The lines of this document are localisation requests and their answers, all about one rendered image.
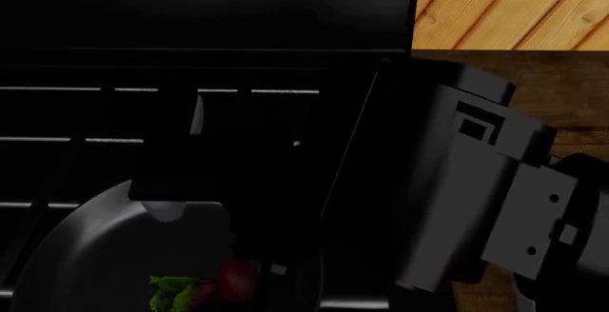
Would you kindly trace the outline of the dark grey frying pan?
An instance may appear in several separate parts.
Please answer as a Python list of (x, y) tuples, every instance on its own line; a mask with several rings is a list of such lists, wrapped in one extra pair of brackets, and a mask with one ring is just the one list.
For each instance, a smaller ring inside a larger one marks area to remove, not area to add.
[(154, 277), (218, 280), (243, 231), (269, 214), (257, 200), (180, 203), (149, 211), (129, 183), (80, 205), (30, 255), (10, 312), (153, 312)]

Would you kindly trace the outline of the red beet with green leaves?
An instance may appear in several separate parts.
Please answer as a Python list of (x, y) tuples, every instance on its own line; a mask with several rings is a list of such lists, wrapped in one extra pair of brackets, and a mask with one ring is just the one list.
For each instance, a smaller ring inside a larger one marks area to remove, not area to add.
[(259, 279), (256, 266), (227, 260), (216, 279), (151, 277), (157, 291), (150, 312), (253, 312)]

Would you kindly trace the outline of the black stove cooktop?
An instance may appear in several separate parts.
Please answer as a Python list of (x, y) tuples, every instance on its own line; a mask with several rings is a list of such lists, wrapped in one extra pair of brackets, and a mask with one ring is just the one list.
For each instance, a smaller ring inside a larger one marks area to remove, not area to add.
[(318, 312), (324, 208), (363, 100), (409, 54), (413, 0), (0, 0), (0, 312), (30, 255), (72, 211), (129, 183), (152, 88), (130, 68), (329, 68), (333, 174), (269, 214), (230, 260), (256, 266), (253, 312)]

